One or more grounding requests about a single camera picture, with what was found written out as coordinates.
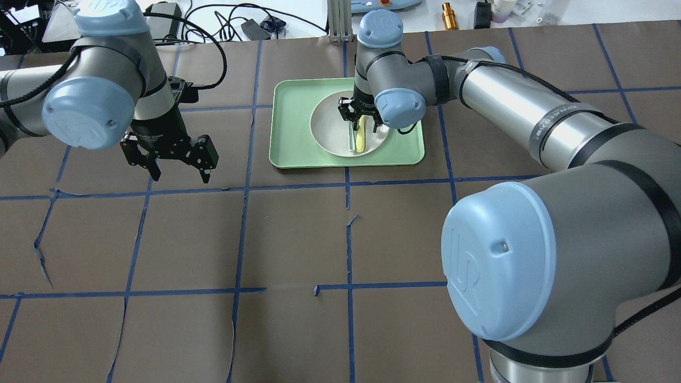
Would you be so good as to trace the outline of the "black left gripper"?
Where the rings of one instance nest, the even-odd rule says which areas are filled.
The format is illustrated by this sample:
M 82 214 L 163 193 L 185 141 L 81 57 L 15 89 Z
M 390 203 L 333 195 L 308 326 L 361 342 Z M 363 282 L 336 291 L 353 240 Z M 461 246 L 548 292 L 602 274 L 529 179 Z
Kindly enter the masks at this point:
M 217 167 L 219 154 L 211 136 L 190 138 L 180 114 L 164 114 L 148 120 L 133 120 L 131 131 L 124 134 L 120 146 L 126 161 L 148 170 L 153 181 L 161 176 L 156 160 L 178 160 L 200 172 L 203 184 L 209 184 Z

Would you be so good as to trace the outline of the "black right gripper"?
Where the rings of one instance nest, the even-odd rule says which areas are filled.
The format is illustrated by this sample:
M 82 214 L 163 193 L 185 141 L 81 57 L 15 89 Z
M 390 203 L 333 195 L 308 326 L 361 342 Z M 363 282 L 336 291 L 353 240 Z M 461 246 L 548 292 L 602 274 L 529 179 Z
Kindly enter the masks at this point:
M 378 129 L 384 124 L 379 111 L 375 106 L 374 97 L 366 94 L 362 90 L 353 90 L 353 96 L 340 97 L 338 101 L 338 111 L 344 121 L 347 121 L 348 133 L 355 132 L 356 122 L 360 116 L 366 115 L 373 118 L 372 133 L 376 134 Z

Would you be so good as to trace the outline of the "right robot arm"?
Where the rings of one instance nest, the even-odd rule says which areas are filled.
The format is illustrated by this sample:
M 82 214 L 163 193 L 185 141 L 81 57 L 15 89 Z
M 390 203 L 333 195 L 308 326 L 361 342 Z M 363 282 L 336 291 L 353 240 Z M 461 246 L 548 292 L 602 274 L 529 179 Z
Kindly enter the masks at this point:
M 363 115 L 408 128 L 457 99 L 521 145 L 550 174 L 460 199 L 441 233 L 447 290 L 491 351 L 496 382 L 591 382 L 619 326 L 616 308 L 679 286 L 679 144 L 618 123 L 494 47 L 415 63 L 389 10 L 360 22 L 351 98 Z

